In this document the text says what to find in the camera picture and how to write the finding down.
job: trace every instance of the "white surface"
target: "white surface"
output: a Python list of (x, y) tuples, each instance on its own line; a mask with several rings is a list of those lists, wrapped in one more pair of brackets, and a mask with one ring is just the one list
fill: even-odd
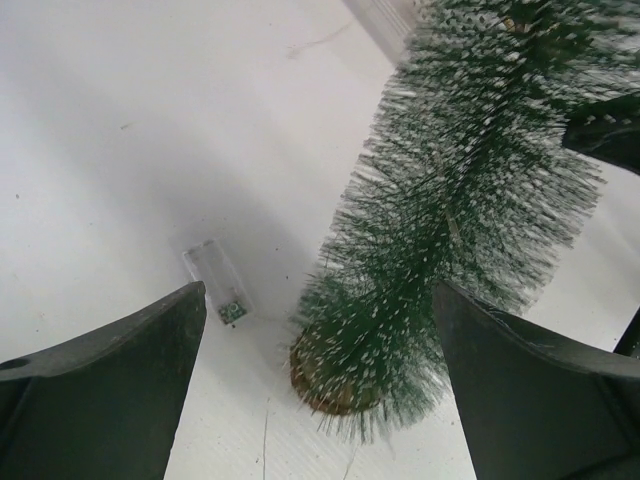
[[(344, 478), (277, 346), (391, 71), (340, 0), (2, 2), (0, 362), (178, 288), (218, 238), (263, 320), (209, 322), (167, 479)], [(639, 181), (609, 177), (530, 315), (603, 347), (640, 303)], [(346, 478), (473, 478), (453, 402)]]

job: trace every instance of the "white floor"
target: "white floor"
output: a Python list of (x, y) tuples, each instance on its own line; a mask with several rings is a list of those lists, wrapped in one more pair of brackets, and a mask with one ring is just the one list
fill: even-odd
[[(167, 479), (472, 479), (451, 399), (354, 449), (279, 368), (392, 69), (340, 0), (3, 2), (0, 362), (178, 288), (180, 253), (215, 237), (261, 319), (209, 322)], [(640, 304), (640, 180), (607, 177), (530, 312), (602, 348)]]

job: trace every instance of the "wooden tree base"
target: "wooden tree base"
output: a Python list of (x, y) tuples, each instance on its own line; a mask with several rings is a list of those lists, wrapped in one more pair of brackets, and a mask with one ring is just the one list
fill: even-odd
[(318, 397), (311, 394), (311, 382), (304, 374), (304, 369), (298, 356), (298, 340), (289, 352), (289, 364), (291, 368), (291, 385), (298, 394), (298, 396), (311, 407), (312, 410), (317, 412), (326, 413), (327, 415), (345, 416), (354, 413), (364, 412), (375, 407), (379, 403), (379, 398), (375, 397), (370, 402), (365, 402), (364, 405), (350, 404), (346, 399), (351, 399), (351, 388), (346, 386), (344, 391), (336, 395), (334, 398)]

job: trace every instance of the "bottle brush tree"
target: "bottle brush tree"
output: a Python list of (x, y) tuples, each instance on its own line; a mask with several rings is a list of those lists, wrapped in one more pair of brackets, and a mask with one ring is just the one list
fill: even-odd
[(566, 116), (638, 86), (639, 2), (438, 0), (423, 12), (293, 316), (292, 384), (363, 442), (447, 390), (436, 280), (516, 314), (549, 281), (600, 182), (562, 148)]

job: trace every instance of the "dark green plastic part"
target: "dark green plastic part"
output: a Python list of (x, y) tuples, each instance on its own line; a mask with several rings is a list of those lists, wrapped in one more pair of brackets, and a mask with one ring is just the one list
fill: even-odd
[(640, 93), (579, 108), (562, 145), (640, 175)]
[(204, 284), (0, 364), (0, 479), (164, 476), (204, 329)]
[(633, 357), (640, 360), (640, 308), (629, 323), (618, 345), (616, 345), (615, 353)]
[(441, 283), (435, 318), (478, 480), (640, 478), (640, 361)]

